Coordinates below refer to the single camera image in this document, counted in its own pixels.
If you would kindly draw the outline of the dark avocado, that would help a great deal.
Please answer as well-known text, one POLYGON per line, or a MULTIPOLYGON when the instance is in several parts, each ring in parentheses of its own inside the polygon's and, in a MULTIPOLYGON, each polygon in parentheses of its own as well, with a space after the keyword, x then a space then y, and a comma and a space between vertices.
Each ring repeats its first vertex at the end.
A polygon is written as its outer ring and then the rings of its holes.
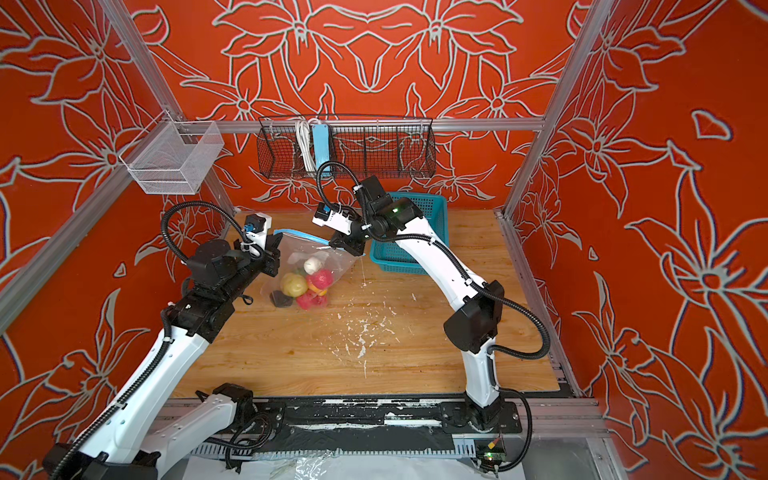
POLYGON ((269 295, 271 303, 276 308, 288 308, 294 303, 294 298, 284 294, 281 290, 274 290, 269 295))

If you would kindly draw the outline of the yellow potato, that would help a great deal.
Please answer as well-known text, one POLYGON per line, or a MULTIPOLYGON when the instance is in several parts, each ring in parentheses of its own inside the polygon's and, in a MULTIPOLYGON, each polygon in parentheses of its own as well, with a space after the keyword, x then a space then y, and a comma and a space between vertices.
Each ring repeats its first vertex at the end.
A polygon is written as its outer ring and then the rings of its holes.
POLYGON ((291 298, 299 298, 308 291, 308 282, 301 274, 289 272, 281 277, 280 291, 291 298))

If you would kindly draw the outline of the red fruit front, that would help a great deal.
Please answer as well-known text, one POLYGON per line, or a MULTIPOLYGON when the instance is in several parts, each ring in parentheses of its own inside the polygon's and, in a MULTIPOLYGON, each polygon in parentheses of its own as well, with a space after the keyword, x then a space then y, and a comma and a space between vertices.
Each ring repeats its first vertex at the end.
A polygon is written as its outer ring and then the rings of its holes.
POLYGON ((319 296, 324 296, 334 283, 333 272, 325 268, 320 269, 307 276, 307 283, 310 290, 319 296))

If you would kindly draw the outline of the red fruit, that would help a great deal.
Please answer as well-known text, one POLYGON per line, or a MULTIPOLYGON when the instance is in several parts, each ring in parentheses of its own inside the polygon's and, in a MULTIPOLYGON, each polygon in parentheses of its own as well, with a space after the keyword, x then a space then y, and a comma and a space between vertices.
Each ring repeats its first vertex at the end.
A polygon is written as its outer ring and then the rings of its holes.
POLYGON ((314 308, 325 307, 328 304, 326 295, 315 295, 313 292, 307 292, 296 298, 296 303, 302 310, 311 310, 314 308))
POLYGON ((320 269, 307 276, 307 283, 310 290, 319 296, 324 296, 334 283, 333 272, 325 268, 320 269))

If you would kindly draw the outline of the white radish with leaves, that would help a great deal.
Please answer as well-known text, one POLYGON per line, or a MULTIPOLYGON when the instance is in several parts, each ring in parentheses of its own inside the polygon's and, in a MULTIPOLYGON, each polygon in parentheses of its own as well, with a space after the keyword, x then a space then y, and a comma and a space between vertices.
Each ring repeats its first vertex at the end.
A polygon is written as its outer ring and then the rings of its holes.
POLYGON ((327 267, 328 258, 330 253, 327 251, 319 251, 311 254, 302 264, 303 271, 307 275, 313 275, 327 267))

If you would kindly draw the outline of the clear zip top bag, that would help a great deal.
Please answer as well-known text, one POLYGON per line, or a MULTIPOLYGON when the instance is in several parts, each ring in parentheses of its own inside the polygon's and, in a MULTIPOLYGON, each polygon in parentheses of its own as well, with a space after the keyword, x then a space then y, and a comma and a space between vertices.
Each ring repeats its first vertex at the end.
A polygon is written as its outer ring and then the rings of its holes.
POLYGON ((281 229, 280 266, 276 277, 261 287, 262 297, 273 307, 304 311, 327 307, 330 292, 356 261, 328 240, 293 229, 281 229))

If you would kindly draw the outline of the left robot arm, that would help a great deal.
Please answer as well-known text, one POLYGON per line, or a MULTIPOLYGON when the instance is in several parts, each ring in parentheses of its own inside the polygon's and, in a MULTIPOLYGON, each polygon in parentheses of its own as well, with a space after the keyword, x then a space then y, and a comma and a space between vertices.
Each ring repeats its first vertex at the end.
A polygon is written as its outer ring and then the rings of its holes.
POLYGON ((229 452, 256 450, 269 439, 269 416, 254 404, 251 390, 225 383, 192 411, 157 432, 150 428, 189 368, 214 342, 233 315, 237 299, 252 303, 246 288, 261 275, 274 277, 280 265, 281 235, 270 233, 264 213, 243 224, 221 207, 192 200, 169 208, 161 236, 190 270, 192 287, 161 312, 162 329, 140 366, 117 397, 71 443, 58 443, 44 459, 51 479, 159 479, 203 443, 229 452), (221 215, 238 234, 229 244, 209 240, 186 255, 173 240, 172 217, 201 207, 221 215))

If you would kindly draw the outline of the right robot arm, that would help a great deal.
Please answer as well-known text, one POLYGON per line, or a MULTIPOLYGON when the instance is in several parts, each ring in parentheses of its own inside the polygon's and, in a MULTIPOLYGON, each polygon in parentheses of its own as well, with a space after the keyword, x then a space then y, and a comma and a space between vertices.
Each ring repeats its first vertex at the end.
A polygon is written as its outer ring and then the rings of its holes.
POLYGON ((316 169, 315 182, 321 202, 313 222, 334 230, 331 247, 360 256, 369 240, 395 244, 440 288, 453 309, 443 329, 462 355, 467 422, 481 432, 491 430, 498 424, 502 410, 495 355, 503 353, 521 360, 546 357, 551 338, 544 323, 528 308, 505 298, 499 282, 488 283, 475 274, 439 238, 418 205, 409 198, 394 200, 377 177, 360 181, 348 166, 328 161, 316 169), (327 199, 322 186, 326 171, 349 174, 359 210, 327 199), (538 349, 520 351, 497 343, 504 307, 523 315, 536 328, 541 338, 538 349))

